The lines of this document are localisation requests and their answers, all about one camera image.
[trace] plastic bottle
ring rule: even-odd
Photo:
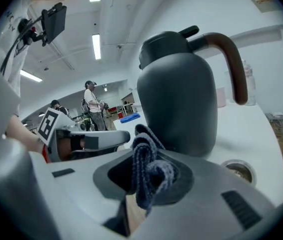
[[[248,91],[248,101],[245,105],[254,106],[256,105],[256,98],[255,98],[256,83],[255,83],[255,78],[253,76],[253,69],[245,59],[242,59],[241,61],[242,61],[243,69],[245,71],[247,91]]]

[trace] white ceiling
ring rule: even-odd
[[[67,6],[65,30],[50,45],[42,47],[38,41],[29,48],[23,69],[43,81],[37,83],[22,77],[20,109],[23,116],[43,107],[48,100],[78,92],[86,80],[95,80],[101,74],[115,76],[121,72],[124,75],[122,71],[127,70],[139,37],[163,1],[63,1]],[[43,9],[49,10],[54,4],[56,2],[33,4],[28,15],[36,19]],[[95,60],[93,34],[100,34],[99,61]],[[98,84],[113,82],[105,77],[101,81]]]
[[[122,83],[123,83],[123,81],[118,81],[118,82],[110,82],[110,83],[107,83],[107,84],[98,85],[93,90],[93,93],[95,94],[95,96],[97,98],[99,98],[99,97],[101,97],[102,95],[105,94],[104,88],[107,88],[108,93],[118,94],[118,89],[122,85]]]

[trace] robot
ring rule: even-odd
[[[4,135],[19,97],[0,74],[0,205],[27,237],[38,240],[253,239],[282,215],[260,192],[226,168],[160,149],[177,176],[157,195],[151,213],[130,233],[126,195],[132,194],[134,151],[117,151],[126,131],[84,131],[48,108],[38,136],[52,163]],[[1,104],[7,104],[5,110]],[[84,137],[85,147],[61,161],[58,138]]]

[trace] cable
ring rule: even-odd
[[[3,60],[1,67],[0,67],[0,73],[2,73],[2,75],[5,75],[5,71],[6,71],[6,67],[7,67],[7,63],[11,57],[11,53],[12,51],[15,49],[15,47],[18,45],[18,43],[22,40],[23,36],[26,34],[26,32],[28,30],[31,29],[32,26],[34,26],[37,22],[39,22],[42,19],[42,16],[40,16],[38,19],[36,19],[34,22],[32,19],[29,20],[28,24],[25,26],[25,28],[23,29],[23,31],[19,34],[19,36],[16,38],[15,42],[13,43],[13,45],[11,46],[10,50],[8,51],[5,59]]]

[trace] white table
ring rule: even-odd
[[[114,121],[117,130],[128,131],[130,148],[137,124],[147,125],[143,112],[140,118],[130,122]],[[239,106],[227,103],[218,108],[216,144],[205,157],[221,165],[228,160],[242,160],[251,165],[256,173],[255,187],[276,207],[283,203],[283,156],[276,136],[266,116],[258,105]]]
[[[134,103],[129,103],[129,104],[124,104],[124,105],[119,105],[118,107],[122,108],[122,111],[124,112],[124,115],[127,116],[127,111],[126,111],[126,106],[133,105]]]

